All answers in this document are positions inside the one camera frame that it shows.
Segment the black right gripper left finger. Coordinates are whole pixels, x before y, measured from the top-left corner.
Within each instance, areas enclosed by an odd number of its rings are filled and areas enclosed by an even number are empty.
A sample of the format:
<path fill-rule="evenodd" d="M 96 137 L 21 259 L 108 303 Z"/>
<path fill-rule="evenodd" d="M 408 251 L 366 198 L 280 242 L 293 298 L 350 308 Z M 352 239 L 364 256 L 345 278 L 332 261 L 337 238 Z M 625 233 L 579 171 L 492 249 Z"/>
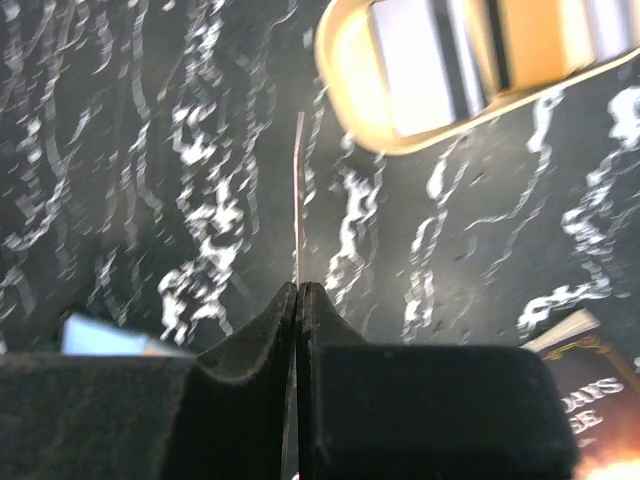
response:
<path fill-rule="evenodd" d="M 196 356 L 3 356 L 2 477 L 279 478 L 296 296 Z"/>

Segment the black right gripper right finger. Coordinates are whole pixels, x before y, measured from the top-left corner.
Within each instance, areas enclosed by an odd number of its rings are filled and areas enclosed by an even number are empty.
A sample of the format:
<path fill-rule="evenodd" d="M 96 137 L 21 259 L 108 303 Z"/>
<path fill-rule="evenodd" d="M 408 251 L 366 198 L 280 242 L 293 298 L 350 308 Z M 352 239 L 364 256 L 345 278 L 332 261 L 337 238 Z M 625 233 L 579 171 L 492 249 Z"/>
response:
<path fill-rule="evenodd" d="M 520 347 L 366 341 L 324 287 L 297 299 L 303 479 L 569 479 L 551 371 Z"/>

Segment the thin card seen edge-on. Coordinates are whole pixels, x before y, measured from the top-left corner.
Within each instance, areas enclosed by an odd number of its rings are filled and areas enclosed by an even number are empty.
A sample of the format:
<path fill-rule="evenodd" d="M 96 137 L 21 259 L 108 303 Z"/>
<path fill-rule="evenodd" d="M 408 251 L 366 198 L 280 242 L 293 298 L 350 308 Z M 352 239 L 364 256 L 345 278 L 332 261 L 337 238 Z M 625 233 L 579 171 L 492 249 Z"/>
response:
<path fill-rule="evenodd" d="M 302 264 L 304 249 L 303 205 L 304 205 L 304 177 L 303 165 L 300 163 L 305 113 L 297 114 L 294 150 L 292 157 L 293 167 L 293 207 L 294 207 L 294 239 L 295 239 L 295 284 L 300 288 L 302 283 Z"/>

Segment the white magnetic stripe card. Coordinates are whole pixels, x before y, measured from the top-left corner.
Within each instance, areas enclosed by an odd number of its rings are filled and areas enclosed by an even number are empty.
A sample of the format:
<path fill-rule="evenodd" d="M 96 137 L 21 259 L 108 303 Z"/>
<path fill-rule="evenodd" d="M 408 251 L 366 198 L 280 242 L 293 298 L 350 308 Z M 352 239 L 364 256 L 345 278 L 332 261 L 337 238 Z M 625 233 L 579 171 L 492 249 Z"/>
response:
<path fill-rule="evenodd" d="M 391 0 L 369 7 L 402 137 L 466 121 L 487 106 L 464 1 Z"/>

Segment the blue credit card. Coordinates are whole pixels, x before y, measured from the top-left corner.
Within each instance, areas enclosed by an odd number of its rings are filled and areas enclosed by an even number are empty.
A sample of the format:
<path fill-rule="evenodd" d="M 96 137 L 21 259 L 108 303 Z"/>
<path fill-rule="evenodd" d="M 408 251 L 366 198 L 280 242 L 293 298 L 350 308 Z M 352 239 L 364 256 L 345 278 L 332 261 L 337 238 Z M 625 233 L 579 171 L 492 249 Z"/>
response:
<path fill-rule="evenodd" d="M 192 354 L 144 333 L 73 313 L 62 324 L 60 352 L 75 356 L 175 356 Z"/>

